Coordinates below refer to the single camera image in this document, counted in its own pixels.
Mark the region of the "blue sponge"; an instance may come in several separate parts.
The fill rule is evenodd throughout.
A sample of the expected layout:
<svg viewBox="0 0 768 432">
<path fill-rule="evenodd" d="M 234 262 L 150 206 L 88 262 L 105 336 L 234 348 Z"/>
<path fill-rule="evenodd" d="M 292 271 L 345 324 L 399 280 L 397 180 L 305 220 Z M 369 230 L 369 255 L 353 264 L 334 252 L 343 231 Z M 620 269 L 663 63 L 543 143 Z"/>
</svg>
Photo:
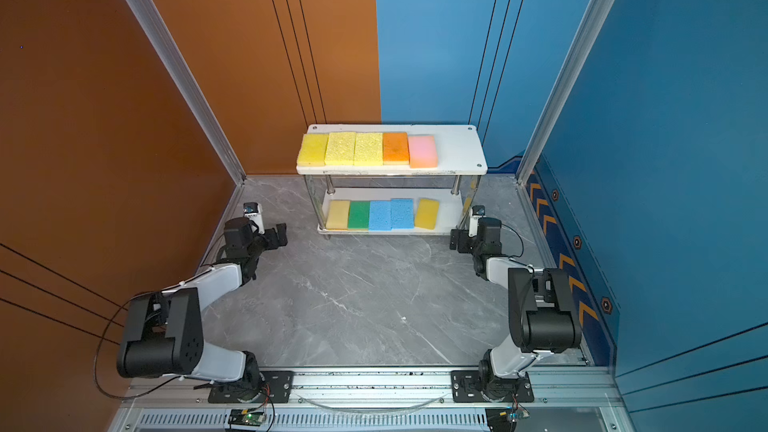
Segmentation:
<svg viewBox="0 0 768 432">
<path fill-rule="evenodd" d="M 392 230 L 391 202 L 371 201 L 369 208 L 368 230 L 386 232 Z"/>
<path fill-rule="evenodd" d="M 397 198 L 390 201 L 390 222 L 392 230 L 410 230 L 414 225 L 414 200 Z"/>
</svg>

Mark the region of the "pale yellow sponge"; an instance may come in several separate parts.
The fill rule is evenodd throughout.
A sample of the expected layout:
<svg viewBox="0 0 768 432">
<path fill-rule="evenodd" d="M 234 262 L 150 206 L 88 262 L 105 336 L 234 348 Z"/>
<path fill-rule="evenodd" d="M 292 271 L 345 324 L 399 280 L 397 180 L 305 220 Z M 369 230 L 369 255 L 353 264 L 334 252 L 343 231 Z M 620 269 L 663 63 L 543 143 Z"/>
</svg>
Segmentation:
<svg viewBox="0 0 768 432">
<path fill-rule="evenodd" d="M 351 202 L 349 200 L 332 200 L 329 203 L 325 227 L 331 231 L 343 231 L 348 229 L 349 212 Z"/>
</svg>

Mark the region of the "green sponge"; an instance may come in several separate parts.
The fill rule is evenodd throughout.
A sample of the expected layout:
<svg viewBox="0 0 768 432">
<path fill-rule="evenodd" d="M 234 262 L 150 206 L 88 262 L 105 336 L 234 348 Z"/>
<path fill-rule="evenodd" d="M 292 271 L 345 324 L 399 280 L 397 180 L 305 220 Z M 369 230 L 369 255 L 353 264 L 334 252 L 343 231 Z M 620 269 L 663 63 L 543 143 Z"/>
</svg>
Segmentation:
<svg viewBox="0 0 768 432">
<path fill-rule="evenodd" d="M 368 230 L 370 220 L 369 201 L 351 201 L 348 213 L 348 230 Z"/>
</svg>

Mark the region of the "bright yellow sponge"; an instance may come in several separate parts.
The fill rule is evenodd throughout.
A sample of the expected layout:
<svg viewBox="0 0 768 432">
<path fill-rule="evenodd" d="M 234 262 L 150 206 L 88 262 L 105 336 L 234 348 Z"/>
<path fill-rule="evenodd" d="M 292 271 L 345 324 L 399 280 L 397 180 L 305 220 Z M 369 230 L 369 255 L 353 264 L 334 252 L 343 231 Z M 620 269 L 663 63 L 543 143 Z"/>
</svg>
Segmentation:
<svg viewBox="0 0 768 432">
<path fill-rule="evenodd" d="M 328 144 L 327 134 L 305 134 L 297 157 L 298 167 L 323 167 Z"/>
</svg>

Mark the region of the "pink sponge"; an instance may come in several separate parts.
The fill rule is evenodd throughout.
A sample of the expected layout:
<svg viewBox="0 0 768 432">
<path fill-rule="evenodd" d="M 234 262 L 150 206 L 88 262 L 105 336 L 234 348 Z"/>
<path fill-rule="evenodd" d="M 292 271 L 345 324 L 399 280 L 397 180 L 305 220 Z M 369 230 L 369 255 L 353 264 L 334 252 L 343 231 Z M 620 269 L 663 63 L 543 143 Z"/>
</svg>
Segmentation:
<svg viewBox="0 0 768 432">
<path fill-rule="evenodd" d="M 409 135 L 409 166 L 412 169 L 433 169 L 438 167 L 438 153 L 433 135 Z"/>
</svg>

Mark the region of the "lime porous sponge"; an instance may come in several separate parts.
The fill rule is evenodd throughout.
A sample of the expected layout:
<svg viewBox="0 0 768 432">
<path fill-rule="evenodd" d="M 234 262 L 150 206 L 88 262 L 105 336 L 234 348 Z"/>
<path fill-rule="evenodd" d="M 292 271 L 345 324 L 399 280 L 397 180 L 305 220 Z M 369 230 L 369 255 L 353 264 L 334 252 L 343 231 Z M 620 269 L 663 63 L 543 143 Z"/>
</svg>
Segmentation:
<svg viewBox="0 0 768 432">
<path fill-rule="evenodd" d="M 353 166 L 355 156 L 355 132 L 331 132 L 325 152 L 326 166 Z"/>
<path fill-rule="evenodd" d="M 364 168 L 383 165 L 383 134 L 381 132 L 356 134 L 353 165 Z"/>
</svg>

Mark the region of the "orange sponge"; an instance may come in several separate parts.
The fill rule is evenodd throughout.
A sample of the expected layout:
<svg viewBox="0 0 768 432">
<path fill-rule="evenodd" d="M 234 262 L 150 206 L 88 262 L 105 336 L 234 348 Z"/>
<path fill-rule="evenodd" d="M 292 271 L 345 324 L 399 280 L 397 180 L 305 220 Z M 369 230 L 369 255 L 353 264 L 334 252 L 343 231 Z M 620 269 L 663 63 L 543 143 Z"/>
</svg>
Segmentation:
<svg viewBox="0 0 768 432">
<path fill-rule="evenodd" d="M 407 133 L 386 132 L 382 134 L 382 160 L 386 166 L 408 166 L 410 164 Z"/>
</svg>

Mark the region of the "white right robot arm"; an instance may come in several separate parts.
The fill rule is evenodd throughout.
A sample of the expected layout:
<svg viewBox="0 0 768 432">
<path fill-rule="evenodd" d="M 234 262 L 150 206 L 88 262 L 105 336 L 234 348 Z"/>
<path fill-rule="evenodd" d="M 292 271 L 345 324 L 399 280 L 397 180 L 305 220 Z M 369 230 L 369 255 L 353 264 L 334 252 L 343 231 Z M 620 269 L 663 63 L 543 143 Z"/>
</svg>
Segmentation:
<svg viewBox="0 0 768 432">
<path fill-rule="evenodd" d="M 474 374 L 455 379 L 457 402 L 534 400 L 528 370 L 545 358 L 575 349 L 582 326 L 567 272 L 537 268 L 503 252 L 496 218 L 474 216 L 467 229 L 454 229 L 449 248 L 473 259 L 476 275 L 507 291 L 508 334 L 489 349 Z"/>
</svg>

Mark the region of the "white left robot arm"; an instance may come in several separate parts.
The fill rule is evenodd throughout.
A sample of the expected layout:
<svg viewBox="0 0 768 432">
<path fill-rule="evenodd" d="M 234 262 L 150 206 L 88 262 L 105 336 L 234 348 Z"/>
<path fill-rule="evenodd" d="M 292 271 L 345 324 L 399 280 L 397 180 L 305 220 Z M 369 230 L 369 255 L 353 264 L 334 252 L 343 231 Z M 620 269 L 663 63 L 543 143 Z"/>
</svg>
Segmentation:
<svg viewBox="0 0 768 432">
<path fill-rule="evenodd" d="M 209 399 L 261 400 L 267 389 L 255 355 L 209 343 L 203 312 L 218 299 L 256 279 L 261 255 L 288 245 L 287 225 L 265 228 L 249 216 L 228 220 L 224 244 L 195 277 L 128 303 L 116 359 L 123 378 L 199 380 Z"/>
</svg>

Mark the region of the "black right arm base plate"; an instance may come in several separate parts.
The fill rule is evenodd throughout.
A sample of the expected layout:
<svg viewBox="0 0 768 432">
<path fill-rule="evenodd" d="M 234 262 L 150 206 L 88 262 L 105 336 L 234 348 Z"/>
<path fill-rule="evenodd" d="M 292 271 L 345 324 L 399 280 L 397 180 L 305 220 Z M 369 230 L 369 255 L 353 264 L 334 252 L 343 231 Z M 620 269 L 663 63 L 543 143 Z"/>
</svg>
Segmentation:
<svg viewBox="0 0 768 432">
<path fill-rule="evenodd" d="M 483 378 L 478 370 L 454 370 L 451 387 L 455 403 L 533 403 L 533 387 L 528 375 L 516 379 L 495 376 Z"/>
</svg>

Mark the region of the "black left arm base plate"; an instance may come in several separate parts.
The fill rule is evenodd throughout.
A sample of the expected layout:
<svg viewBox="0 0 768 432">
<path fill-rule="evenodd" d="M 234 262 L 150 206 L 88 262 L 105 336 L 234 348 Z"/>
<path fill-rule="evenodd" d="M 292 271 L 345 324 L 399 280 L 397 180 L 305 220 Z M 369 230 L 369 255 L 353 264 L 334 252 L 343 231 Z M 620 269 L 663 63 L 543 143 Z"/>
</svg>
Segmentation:
<svg viewBox="0 0 768 432">
<path fill-rule="evenodd" d="M 211 404 L 243 406 L 285 404 L 289 401 L 294 373 L 292 371 L 259 372 L 254 381 L 242 378 L 235 382 L 215 383 L 207 401 Z"/>
</svg>

